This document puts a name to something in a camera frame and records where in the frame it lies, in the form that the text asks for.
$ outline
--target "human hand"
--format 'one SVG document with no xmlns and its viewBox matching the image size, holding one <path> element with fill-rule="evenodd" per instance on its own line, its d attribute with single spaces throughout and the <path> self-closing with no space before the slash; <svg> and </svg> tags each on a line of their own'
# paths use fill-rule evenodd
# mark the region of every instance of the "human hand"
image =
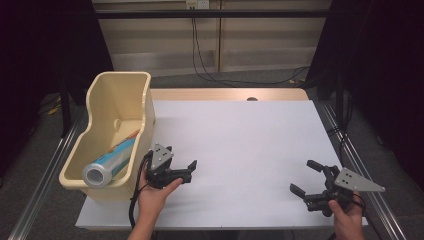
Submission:
<svg viewBox="0 0 424 240">
<path fill-rule="evenodd" d="M 183 182 L 181 178 L 174 180 L 164 189 L 157 189 L 147 185 L 146 169 L 140 177 L 139 185 L 143 186 L 138 195 L 138 218 L 129 240 L 149 240 L 155 227 L 156 220 L 165 206 L 166 198 Z"/>
<path fill-rule="evenodd" d="M 143 167 L 143 172 L 140 177 L 140 186 L 144 186 L 140 195 L 138 196 L 138 220 L 137 222 L 148 219 L 156 219 L 159 217 L 160 212 L 165 206 L 167 197 L 178 188 L 183 182 L 183 179 L 178 178 L 171 182 L 168 186 L 163 189 L 157 189 L 147 185 L 146 180 L 146 169 Z"/>
<path fill-rule="evenodd" d="M 353 200 L 361 202 L 360 198 L 353 196 Z M 362 208 L 352 204 L 348 211 L 343 211 L 339 203 L 330 200 L 328 205 L 334 213 L 334 231 L 338 240 L 363 240 L 362 235 Z"/>
</svg>

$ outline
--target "beige plastic bin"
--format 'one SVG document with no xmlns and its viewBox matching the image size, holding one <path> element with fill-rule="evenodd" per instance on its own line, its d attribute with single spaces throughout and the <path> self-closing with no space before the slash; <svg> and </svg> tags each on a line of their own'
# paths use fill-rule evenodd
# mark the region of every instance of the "beige plastic bin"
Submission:
<svg viewBox="0 0 424 240">
<path fill-rule="evenodd" d="M 150 148 L 155 112 L 146 72 L 104 72 L 87 93 L 88 126 L 78 137 L 59 176 L 67 189 L 78 189 L 94 200 L 129 200 L 138 167 Z M 130 161 L 101 189 L 88 187 L 83 168 L 136 130 Z"/>
</svg>

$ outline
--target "white tabletop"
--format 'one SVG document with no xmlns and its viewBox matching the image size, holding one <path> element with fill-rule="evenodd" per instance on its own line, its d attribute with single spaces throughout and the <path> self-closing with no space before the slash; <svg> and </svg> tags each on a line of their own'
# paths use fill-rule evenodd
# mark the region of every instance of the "white tabletop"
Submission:
<svg viewBox="0 0 424 240">
<path fill-rule="evenodd" d="M 198 160 L 192 182 L 167 200 L 158 230 L 332 226 L 289 190 L 324 189 L 309 159 L 339 165 L 312 101 L 154 101 L 153 143 L 173 147 L 172 169 Z M 129 201 L 87 197 L 76 226 L 128 229 Z"/>
</svg>

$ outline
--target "cylindrical roll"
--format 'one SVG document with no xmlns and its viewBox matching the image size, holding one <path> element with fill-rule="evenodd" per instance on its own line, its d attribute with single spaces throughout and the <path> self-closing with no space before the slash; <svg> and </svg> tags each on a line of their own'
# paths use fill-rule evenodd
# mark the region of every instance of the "cylindrical roll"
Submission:
<svg viewBox="0 0 424 240">
<path fill-rule="evenodd" d="M 137 133 L 131 134 L 83 169 L 82 178 L 89 187 L 105 187 L 128 164 Z"/>
</svg>

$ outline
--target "metal frame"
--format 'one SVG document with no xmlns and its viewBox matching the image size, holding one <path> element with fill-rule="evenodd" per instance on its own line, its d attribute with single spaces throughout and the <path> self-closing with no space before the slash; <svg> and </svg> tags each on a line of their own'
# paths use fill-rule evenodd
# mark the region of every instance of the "metal frame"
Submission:
<svg viewBox="0 0 424 240">
<path fill-rule="evenodd" d="M 97 10 L 83 16 L 98 19 L 140 18 L 325 18 L 343 17 L 346 12 L 330 10 L 148 10 L 111 11 Z"/>
<path fill-rule="evenodd" d="M 336 114 L 333 108 L 328 103 L 322 103 L 321 105 L 331 126 L 333 128 L 337 128 L 338 125 L 335 119 Z M 348 159 L 355 169 L 355 172 L 372 181 L 371 175 L 368 173 L 361 157 L 359 156 L 349 137 L 346 134 L 343 135 L 340 131 L 337 131 L 336 135 L 339 141 L 341 143 L 343 142 L 343 150 L 348 156 Z M 368 192 L 366 194 L 368 195 L 374 209 L 376 210 L 384 227 L 386 228 L 387 233 L 390 235 L 390 238 L 393 240 L 406 239 L 405 234 L 400 228 L 398 220 L 396 219 L 390 207 L 387 205 L 381 193 Z"/>
<path fill-rule="evenodd" d="M 76 122 L 79 122 L 82 119 L 84 112 L 84 109 L 80 109 L 76 118 Z M 52 178 L 56 175 L 59 166 L 61 166 L 61 163 L 65 160 L 65 153 L 69 149 L 70 144 L 75 140 L 76 137 L 78 137 L 75 136 L 76 130 L 77 124 L 74 124 L 68 134 L 60 140 L 56 151 L 53 154 L 53 157 L 50 159 L 50 162 L 47 165 L 47 169 L 44 172 L 43 177 L 38 183 L 35 191 L 31 196 L 31 199 L 29 200 L 24 211 L 15 224 L 15 227 L 13 228 L 8 238 L 9 240 L 26 239 L 29 231 L 31 230 L 31 226 L 34 223 L 35 218 L 37 217 L 37 214 L 44 203 L 44 200 L 46 199 L 46 195 L 50 190 Z"/>
</svg>

